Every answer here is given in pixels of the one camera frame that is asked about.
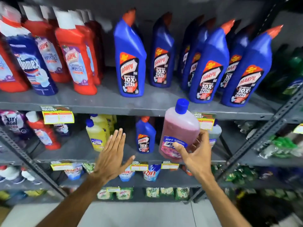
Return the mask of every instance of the yellow bottle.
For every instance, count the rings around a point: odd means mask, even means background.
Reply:
[[[96,151],[102,151],[106,144],[106,132],[91,119],[86,120],[86,131]]]
[[[115,127],[114,127],[115,121],[114,121],[113,116],[112,115],[106,115],[106,114],[102,114],[101,116],[103,116],[104,118],[107,119],[108,126],[109,126],[109,132],[111,134],[113,134],[114,131],[115,131]]]
[[[102,129],[104,129],[104,131],[106,132],[106,140],[107,140],[110,136],[107,119],[104,116],[98,114],[90,114],[90,116],[94,124],[97,124]]]

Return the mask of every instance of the white bottle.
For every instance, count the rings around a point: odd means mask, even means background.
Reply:
[[[214,120],[214,126],[212,127],[212,130],[208,131],[208,133],[209,133],[209,143],[212,148],[222,133],[222,128],[218,125],[217,119]]]
[[[35,185],[40,185],[42,183],[41,181],[36,180],[36,178],[32,176],[25,167],[21,167],[21,175]]]
[[[19,184],[25,181],[25,178],[20,174],[20,170],[14,166],[0,166],[0,176],[14,184]]]

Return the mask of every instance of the hand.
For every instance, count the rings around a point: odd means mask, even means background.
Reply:
[[[135,156],[131,156],[124,165],[122,164],[123,149],[126,134],[123,129],[115,130],[100,152],[96,161],[94,172],[89,177],[97,184],[98,190],[101,189],[108,181],[116,178],[123,173],[125,169],[132,163]]]
[[[174,142],[173,146],[181,154],[189,171],[200,183],[214,179],[210,168],[211,146],[207,130],[200,129],[200,133],[191,147],[193,153],[188,153],[185,148],[177,142]]]

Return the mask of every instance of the red bottle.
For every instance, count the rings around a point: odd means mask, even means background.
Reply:
[[[23,5],[23,8],[28,19],[23,27],[28,29],[35,37],[36,44],[52,79],[59,83],[70,82],[71,76],[58,46],[54,27],[45,22],[38,6]]]
[[[58,21],[56,19],[55,12],[52,7],[40,5],[40,9],[43,15],[43,18],[48,21],[48,23],[54,27],[54,29],[58,28]]]
[[[40,119],[36,111],[29,111],[25,114],[28,121],[27,124],[35,131],[38,138],[48,150],[57,150],[61,148],[61,144],[57,141],[54,131],[50,125],[44,124],[43,119]]]
[[[101,74],[100,74],[100,61],[97,58],[98,51],[96,47],[96,34],[91,30],[88,26],[85,26],[81,11],[68,11],[73,18],[73,21],[76,25],[76,29],[80,30],[85,35],[85,43],[88,46],[88,54],[89,58],[91,60],[91,69],[93,71],[93,77],[94,77],[94,84],[100,85],[101,84]]]
[[[0,89],[2,91],[25,92],[30,88],[27,78],[15,61],[8,44],[0,39]]]
[[[95,95],[97,88],[85,44],[86,37],[76,28],[69,12],[60,10],[55,12],[59,24],[55,33],[73,78],[74,90],[82,95]]]
[[[102,41],[102,26],[95,20],[95,16],[93,15],[92,11],[86,10],[88,15],[89,15],[89,22],[86,22],[85,25],[90,27],[96,34],[97,37],[97,43],[99,44],[99,58],[101,61],[100,67],[101,67],[101,74],[103,78],[103,72],[105,70],[105,60],[104,60],[104,46],[103,46],[103,41]]]

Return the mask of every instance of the right hand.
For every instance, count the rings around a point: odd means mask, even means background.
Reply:
[[[200,183],[214,179],[211,172],[211,146],[207,130],[200,129],[200,133],[191,147],[193,153],[188,153],[184,146],[177,142],[174,142],[173,146],[181,154],[189,171],[198,181],[201,180]]]

